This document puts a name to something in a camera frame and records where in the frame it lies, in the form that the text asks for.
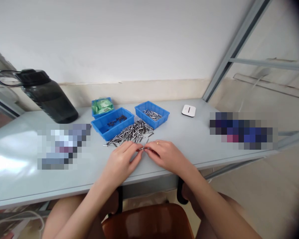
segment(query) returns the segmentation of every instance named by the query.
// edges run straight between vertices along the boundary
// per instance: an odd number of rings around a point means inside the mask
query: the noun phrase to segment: blue plastic bin
[[[117,121],[114,126],[108,126],[107,124],[115,121],[117,118],[124,115],[127,119],[124,121]],[[118,135],[124,128],[134,124],[134,115],[124,108],[118,108],[117,110],[110,111],[106,115],[97,118],[91,122],[93,128],[98,132],[105,141],[110,141],[116,135]]]
[[[108,99],[109,101],[112,102],[111,98],[110,98],[110,97],[107,97],[107,98],[101,98],[101,99],[98,99],[98,100],[93,100],[91,105],[93,105],[93,102],[94,102],[94,101],[99,101],[99,100],[102,100],[102,99]],[[104,115],[106,115],[106,114],[108,114],[108,113],[110,113],[110,112],[112,112],[112,111],[113,111],[113,110],[97,115],[97,114],[93,114],[93,110],[92,110],[92,116],[93,116],[95,119],[97,119],[97,118],[100,118],[101,116],[104,116]]]
[[[160,118],[157,121],[154,121],[149,116],[143,113],[144,110],[154,111],[157,114],[161,115],[162,118]],[[146,101],[144,103],[139,104],[138,106],[135,106],[135,111],[136,111],[136,115],[140,117],[144,122],[149,124],[153,129],[156,129],[158,126],[164,123],[168,119],[168,115],[169,115],[168,111],[164,110],[163,108],[155,105],[150,101]]]

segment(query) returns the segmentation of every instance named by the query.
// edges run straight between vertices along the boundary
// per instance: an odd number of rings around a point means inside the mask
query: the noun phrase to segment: white device
[[[193,118],[195,116],[195,112],[196,112],[196,107],[190,105],[184,105],[184,108],[182,110],[182,115]]]

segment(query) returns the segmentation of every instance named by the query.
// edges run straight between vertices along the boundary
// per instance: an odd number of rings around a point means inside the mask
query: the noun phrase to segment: white table
[[[217,110],[202,99],[155,103],[169,111],[170,115],[149,140],[172,141],[198,169],[277,153],[275,150],[236,150],[232,143],[222,143],[219,137],[209,135],[210,112]],[[196,107],[194,118],[181,114],[185,104]],[[136,105],[115,107],[124,107],[135,114]],[[91,108],[78,108],[77,111],[79,118],[73,123],[90,123],[93,120]],[[46,128],[47,124],[54,122],[44,112],[26,112],[0,129],[0,209],[86,193],[115,149],[102,146],[104,139],[91,128],[90,146],[82,148],[82,153],[88,157],[77,159],[77,169],[38,170],[37,130]],[[144,154],[123,185],[168,174]]]

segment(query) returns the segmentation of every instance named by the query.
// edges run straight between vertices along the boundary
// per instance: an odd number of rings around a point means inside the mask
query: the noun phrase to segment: brown chair
[[[184,209],[174,203],[136,208],[103,223],[107,239],[194,238]]]

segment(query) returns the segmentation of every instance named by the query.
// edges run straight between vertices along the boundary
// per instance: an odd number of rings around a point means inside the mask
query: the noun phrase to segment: right hand
[[[144,148],[144,151],[158,166],[178,176],[192,166],[191,162],[172,142],[156,140],[147,143]]]

